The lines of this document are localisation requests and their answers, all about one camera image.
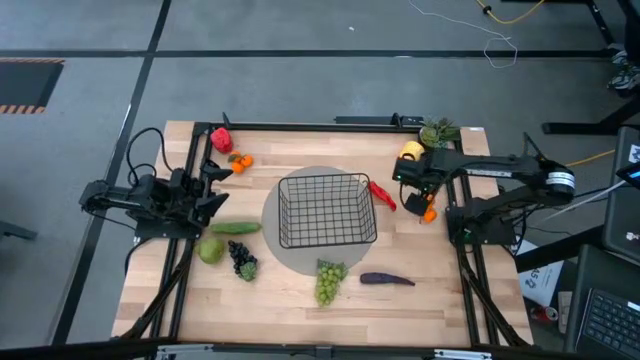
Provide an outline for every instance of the keyboard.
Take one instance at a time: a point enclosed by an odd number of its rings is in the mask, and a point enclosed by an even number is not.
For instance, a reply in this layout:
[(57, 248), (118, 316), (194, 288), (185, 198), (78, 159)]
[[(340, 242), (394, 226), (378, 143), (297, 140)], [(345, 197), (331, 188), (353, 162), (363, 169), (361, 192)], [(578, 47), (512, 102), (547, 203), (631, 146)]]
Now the keyboard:
[(640, 360), (640, 305), (591, 289), (580, 336)]

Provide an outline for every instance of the wooden tabletop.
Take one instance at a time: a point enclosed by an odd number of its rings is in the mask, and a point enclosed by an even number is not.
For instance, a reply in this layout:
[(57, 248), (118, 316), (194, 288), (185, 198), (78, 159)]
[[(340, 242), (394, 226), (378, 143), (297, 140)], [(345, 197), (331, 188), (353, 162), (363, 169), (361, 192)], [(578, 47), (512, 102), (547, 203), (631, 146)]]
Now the wooden tabletop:
[[(174, 167), (185, 163), (193, 122), (169, 121), (165, 129), (167, 156)], [(488, 155), (482, 128), (461, 130), (467, 154)], [(395, 159), (409, 134), (233, 131), (234, 149), (254, 156), (244, 174), (214, 183), (214, 191), (230, 194), (213, 222), (260, 221), (269, 191), (290, 172), (315, 165), (363, 172), (399, 204), (398, 183), (391, 180)], [(226, 157), (213, 155), (227, 166)], [(168, 171), (161, 161), (160, 177)], [(474, 196), (497, 194), (495, 180), (470, 178)], [(323, 344), (371, 346), (469, 346), (455, 250), (448, 241), (443, 209), (446, 191), (436, 199), (439, 216), (424, 225), (399, 207), (396, 212), (374, 200), (378, 239), (362, 261), (350, 269), (339, 295), (328, 308), (314, 299), (315, 277), (282, 265), (270, 252), (262, 233), (236, 237), (259, 259), (258, 277), (240, 280), (232, 260), (215, 265), (194, 256), (180, 324), (179, 339), (195, 342)], [(150, 241), (132, 256), (113, 334), (128, 330), (155, 296), (167, 239)], [(512, 258), (498, 246), (483, 247), (491, 295), (509, 323), (532, 342), (527, 314)], [(408, 277), (415, 287), (366, 286), (363, 272), (380, 271)], [(487, 342), (480, 302), (475, 299), (481, 339)], [(173, 298), (167, 302), (161, 334), (168, 333)]]

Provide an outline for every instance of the cucumber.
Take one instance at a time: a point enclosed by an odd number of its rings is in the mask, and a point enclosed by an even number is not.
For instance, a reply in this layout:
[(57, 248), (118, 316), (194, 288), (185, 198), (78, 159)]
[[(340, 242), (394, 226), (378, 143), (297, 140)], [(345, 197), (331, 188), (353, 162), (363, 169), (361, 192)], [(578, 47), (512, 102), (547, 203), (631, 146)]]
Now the cucumber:
[(209, 230), (218, 234), (249, 234), (259, 231), (262, 228), (257, 222), (231, 222), (217, 223), (209, 225)]

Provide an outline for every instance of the black cable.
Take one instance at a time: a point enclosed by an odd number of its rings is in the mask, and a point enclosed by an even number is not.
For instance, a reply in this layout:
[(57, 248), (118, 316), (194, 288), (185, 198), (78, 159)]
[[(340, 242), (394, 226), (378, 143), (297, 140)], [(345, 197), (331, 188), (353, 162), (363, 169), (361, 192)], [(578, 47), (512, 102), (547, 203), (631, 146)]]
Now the black cable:
[(523, 209), (522, 215), (511, 220), (511, 221), (515, 221), (517, 219), (517, 221), (513, 224), (513, 226), (519, 225), (521, 222), (524, 221), (526, 217), (533, 214), (535, 211), (542, 209), (543, 207), (544, 207), (543, 205), (538, 205), (535, 208), (529, 210), (528, 212), (524, 212), (524, 209)]
[(133, 167), (133, 171), (129, 170), (129, 173), (127, 174), (127, 182), (129, 183), (129, 185), (131, 185), (132, 187), (135, 186), (134, 183), (131, 181), (131, 174), (134, 174), (135, 171), (141, 167), (150, 167), (151, 170), (153, 170), (153, 177), (155, 178), (158, 175), (158, 171), (156, 170), (155, 166), (149, 164), (149, 163), (143, 163), (140, 165), (136, 165)]
[[(581, 193), (581, 194), (574, 195), (574, 196), (573, 196), (573, 198), (575, 199), (575, 198), (579, 198), (579, 197), (583, 197), (583, 196), (587, 196), (587, 195), (595, 194), (595, 193), (597, 193), (597, 192), (602, 192), (602, 191), (607, 190), (609, 187), (610, 187), (610, 186), (603, 187), (603, 188), (599, 188), (599, 189), (595, 189), (595, 190), (585, 191), (585, 192), (583, 192), (583, 193)], [(617, 189), (620, 189), (620, 188), (625, 188), (625, 187), (631, 187), (631, 185), (629, 185), (629, 184), (624, 184), (624, 185), (622, 185), (622, 186), (620, 186), (620, 187), (618, 187), (618, 188), (614, 189), (614, 191), (615, 191), (615, 190), (617, 190)]]
[(127, 276), (127, 272), (129, 271), (129, 260), (131, 260), (131, 255), (133, 255), (133, 253), (142, 245), (146, 244), (147, 241), (149, 241), (150, 238), (147, 239), (140, 239), (140, 242), (137, 243), (134, 247), (131, 248), (131, 250), (129, 250), (129, 252), (127, 253), (127, 257), (124, 259), (124, 275)]
[(527, 218), (529, 217), (529, 215), (533, 214), (534, 211), (536, 211), (536, 209), (531, 210), (527, 214), (524, 209), (522, 210), (522, 231), (520, 231), (520, 240), (518, 240), (519, 243), (522, 242), (522, 239), (524, 239), (524, 234), (527, 232)]
[(129, 165), (129, 173), (133, 173), (133, 178), (135, 179), (135, 182), (133, 184), (130, 184), (131, 186), (137, 186), (139, 183), (139, 179), (138, 179), (138, 174), (136, 173), (136, 168), (145, 165), (145, 164), (140, 164), (138, 166), (136, 166), (135, 168), (133, 167), (133, 165), (131, 164), (131, 147), (133, 146), (133, 143), (144, 133), (149, 132), (149, 131), (155, 131), (158, 136), (160, 136), (160, 145), (161, 145), (161, 149), (162, 149), (162, 161), (164, 162), (164, 166), (167, 167), (167, 169), (169, 171), (173, 171), (173, 169), (171, 168), (171, 166), (169, 166), (169, 162), (167, 161), (167, 153), (165, 150), (165, 143), (164, 143), (164, 135), (162, 135), (162, 131), (158, 130), (157, 128), (153, 128), (153, 127), (148, 127), (148, 128), (144, 128), (142, 130), (140, 130), (138, 133), (136, 133), (131, 140), (129, 141), (129, 145), (127, 146), (127, 152), (126, 152), (126, 158), (127, 158), (127, 165)]
[(593, 204), (593, 203), (600, 202), (600, 201), (605, 201), (605, 200), (609, 200), (609, 197), (607, 196), (607, 197), (604, 197), (604, 198), (602, 198), (602, 199), (591, 200), (591, 201), (589, 201), (588, 203), (584, 203), (584, 205), (587, 205), (587, 204)]
[(112, 222), (112, 223), (114, 223), (114, 224), (118, 224), (118, 225), (121, 225), (121, 226), (124, 226), (124, 227), (128, 227), (129, 229), (131, 229), (131, 230), (133, 230), (133, 231), (136, 231), (136, 228), (134, 228), (134, 227), (133, 227), (133, 226), (131, 226), (131, 225), (127, 225), (127, 224), (125, 224), (125, 223), (123, 223), (123, 222), (120, 222), (120, 221), (117, 221), (117, 220), (113, 220), (113, 219), (109, 219), (109, 218), (108, 218), (108, 217), (106, 217), (106, 216), (102, 216), (102, 215), (94, 214), (94, 213), (92, 213), (92, 212), (88, 212), (88, 213), (89, 213), (89, 215), (91, 215), (91, 216), (95, 216), (95, 217), (100, 218), (100, 219), (103, 219), (103, 220), (111, 221), (111, 222)]
[(400, 195), (399, 196), (400, 196), (400, 204), (402, 205), (403, 208), (406, 209), (407, 208), (407, 203), (404, 201), (404, 198), (402, 197), (402, 188), (404, 186), (405, 185), (403, 183), (400, 183)]
[(533, 226), (529, 226), (529, 229), (531, 230), (536, 230), (536, 231), (541, 231), (541, 232), (546, 232), (549, 234), (564, 234), (564, 235), (568, 235), (568, 236), (572, 236), (573, 234), (568, 232), (568, 231), (556, 231), (556, 230), (546, 230), (546, 229), (540, 229), (540, 228), (536, 228)]

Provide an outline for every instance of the red bell pepper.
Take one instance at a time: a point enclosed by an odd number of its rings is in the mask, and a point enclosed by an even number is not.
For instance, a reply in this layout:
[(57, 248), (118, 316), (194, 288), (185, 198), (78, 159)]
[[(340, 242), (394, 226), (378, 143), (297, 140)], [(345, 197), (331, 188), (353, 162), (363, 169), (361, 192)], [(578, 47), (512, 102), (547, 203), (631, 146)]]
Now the red bell pepper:
[(375, 195), (377, 198), (379, 198), (380, 200), (386, 202), (387, 205), (389, 205), (389, 207), (391, 208), (391, 211), (396, 211), (396, 203), (391, 198), (391, 195), (389, 195), (389, 193), (386, 192), (383, 188), (378, 186), (378, 184), (376, 184), (373, 181), (370, 181), (369, 191), (371, 191), (371, 193)]

